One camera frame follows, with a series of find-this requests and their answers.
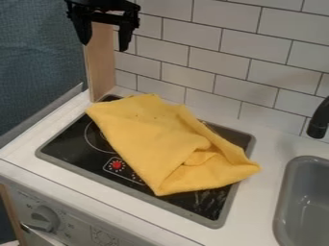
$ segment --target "burner ring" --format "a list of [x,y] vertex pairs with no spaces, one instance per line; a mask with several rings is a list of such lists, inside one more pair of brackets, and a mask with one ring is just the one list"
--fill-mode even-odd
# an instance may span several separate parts
[[[90,140],[89,139],[89,135],[88,135],[88,130],[89,130],[89,128],[90,128],[90,126],[91,126],[91,124],[94,124],[94,122],[93,121],[90,121],[88,124],[87,124],[87,126],[85,127],[85,133],[84,133],[84,138],[85,138],[85,141],[86,141],[86,143],[91,147],[91,148],[93,148],[93,149],[95,149],[95,150],[97,150],[97,151],[99,151],[99,152],[103,152],[103,153],[108,153],[108,154],[116,154],[116,151],[114,151],[114,150],[108,150],[108,149],[101,149],[99,146],[95,146],[95,144],[92,144],[92,140]],[[103,141],[106,141],[106,143],[109,145],[109,143],[108,143],[108,141],[106,140],[106,138],[104,137],[104,135],[102,134],[102,132],[99,130],[99,134],[98,134],[100,137],[101,137],[101,139],[103,140]]]

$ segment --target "black cooktop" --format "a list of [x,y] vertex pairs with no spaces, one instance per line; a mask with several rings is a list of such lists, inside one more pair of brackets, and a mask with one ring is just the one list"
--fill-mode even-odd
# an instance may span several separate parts
[[[117,99],[119,97],[109,95],[102,101]],[[217,125],[208,125],[213,131],[245,151],[248,146],[250,147],[251,135]],[[42,145],[37,150],[37,156],[212,228],[223,225],[229,204],[233,200],[233,190],[237,189],[233,184],[222,188],[157,197],[130,168],[129,163],[112,148],[86,114]]]

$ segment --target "sink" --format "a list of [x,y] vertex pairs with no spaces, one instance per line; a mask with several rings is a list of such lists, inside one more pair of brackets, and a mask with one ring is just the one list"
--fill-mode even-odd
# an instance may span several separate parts
[[281,246],[329,245],[329,160],[291,160],[282,182],[273,221]]

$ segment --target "white countertop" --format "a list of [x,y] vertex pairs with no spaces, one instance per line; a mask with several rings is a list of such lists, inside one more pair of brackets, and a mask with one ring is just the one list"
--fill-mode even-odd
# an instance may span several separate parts
[[[110,93],[125,96],[136,92],[117,86]],[[81,93],[1,149],[0,159],[14,165],[0,161],[0,176],[134,234],[152,235],[159,245],[278,246],[272,219],[286,164],[306,155],[329,159],[326,143],[222,117],[215,111],[191,109],[201,119],[255,136],[251,159],[263,168],[261,173],[241,182],[226,224],[213,230],[35,157],[42,143],[76,119],[88,105],[88,93]]]

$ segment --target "cloth fold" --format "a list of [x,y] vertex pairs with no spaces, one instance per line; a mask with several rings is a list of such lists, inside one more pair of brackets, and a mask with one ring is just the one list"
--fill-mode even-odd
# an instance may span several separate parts
[[158,196],[226,186],[260,170],[184,105],[154,94],[95,103],[87,114]]

